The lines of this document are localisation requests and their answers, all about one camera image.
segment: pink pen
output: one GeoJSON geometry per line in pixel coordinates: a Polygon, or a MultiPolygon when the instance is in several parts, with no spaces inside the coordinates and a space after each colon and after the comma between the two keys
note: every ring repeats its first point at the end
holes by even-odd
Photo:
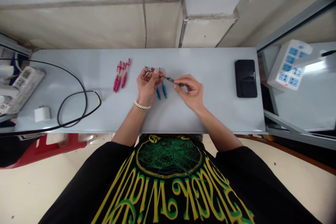
{"type": "Polygon", "coordinates": [[[119,79],[117,81],[117,84],[116,84],[116,87],[115,87],[115,92],[117,93],[118,92],[118,89],[119,89],[119,86],[120,86],[120,81],[121,81],[121,76],[122,76],[122,72],[123,70],[125,69],[125,62],[122,64],[123,66],[121,67],[121,70],[120,70],[120,74],[119,74],[119,79]]]}
{"type": "Polygon", "coordinates": [[[114,80],[113,91],[116,90],[115,86],[117,85],[117,81],[119,79],[120,68],[121,68],[121,61],[119,62],[119,65],[117,66],[117,76],[115,77],[115,80],[114,80]]]}
{"type": "Polygon", "coordinates": [[[121,84],[121,88],[122,88],[122,89],[123,89],[124,86],[125,86],[126,77],[127,77],[127,69],[128,69],[128,67],[129,67],[129,65],[130,65],[130,62],[131,62],[131,59],[128,58],[128,61],[127,61],[127,63],[126,63],[126,68],[125,68],[125,75],[124,75],[124,77],[123,77],[122,84],[121,84]]]}

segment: person's left hand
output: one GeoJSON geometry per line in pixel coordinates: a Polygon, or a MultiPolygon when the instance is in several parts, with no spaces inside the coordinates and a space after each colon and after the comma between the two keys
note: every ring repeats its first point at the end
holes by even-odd
{"type": "Polygon", "coordinates": [[[163,77],[159,76],[159,72],[164,74],[157,68],[155,68],[154,72],[144,68],[137,77],[136,82],[139,90],[137,102],[140,105],[149,107],[154,101],[156,88],[163,81],[163,77]]]}

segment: bracelet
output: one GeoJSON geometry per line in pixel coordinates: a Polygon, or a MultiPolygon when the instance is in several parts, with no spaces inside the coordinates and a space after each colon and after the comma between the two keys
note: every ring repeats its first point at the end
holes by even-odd
{"type": "Polygon", "coordinates": [[[133,107],[135,107],[135,108],[137,108],[137,109],[140,109],[140,110],[147,111],[147,110],[149,110],[152,106],[151,106],[151,105],[150,105],[149,107],[142,106],[142,105],[140,105],[140,104],[135,100],[134,103],[133,103],[133,107]]]}

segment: white bracelet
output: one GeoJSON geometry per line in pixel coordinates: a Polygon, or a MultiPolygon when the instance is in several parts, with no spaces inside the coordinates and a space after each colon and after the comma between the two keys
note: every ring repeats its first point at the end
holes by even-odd
{"type": "Polygon", "coordinates": [[[133,103],[133,107],[135,107],[135,106],[139,109],[142,109],[142,110],[149,110],[152,107],[151,105],[149,107],[142,106],[136,100],[133,103]]]}

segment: tiled floor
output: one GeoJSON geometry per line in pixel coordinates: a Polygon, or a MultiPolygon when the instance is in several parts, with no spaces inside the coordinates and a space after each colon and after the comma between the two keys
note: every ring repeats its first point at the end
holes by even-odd
{"type": "MultiPolygon", "coordinates": [[[[87,157],[112,137],[111,134],[83,135],[83,140],[94,139],[83,149],[24,167],[0,170],[0,223],[36,224],[87,157]]],[[[62,138],[55,135],[48,142],[62,138]]],[[[241,141],[266,162],[314,216],[322,223],[331,223],[336,206],[336,176],[272,146],[248,139],[241,141]]],[[[204,135],[203,143],[215,156],[217,150],[208,135],[204,135]]]]}

